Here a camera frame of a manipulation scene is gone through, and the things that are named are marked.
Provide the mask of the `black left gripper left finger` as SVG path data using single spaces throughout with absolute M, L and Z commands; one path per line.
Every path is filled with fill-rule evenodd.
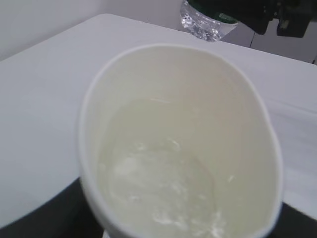
M 101 238 L 95 219 L 76 179 L 57 196 L 0 229 L 2 238 Z

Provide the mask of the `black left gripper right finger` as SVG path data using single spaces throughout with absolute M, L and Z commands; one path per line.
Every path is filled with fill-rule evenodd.
M 274 228 L 275 238 L 316 238 L 317 221 L 286 203 Z

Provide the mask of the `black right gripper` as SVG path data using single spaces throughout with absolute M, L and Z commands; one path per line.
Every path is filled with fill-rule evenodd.
M 312 22 L 311 0 L 190 0 L 189 5 L 224 23 L 241 22 L 264 34 L 269 21 L 278 20 L 279 37 L 302 38 Z

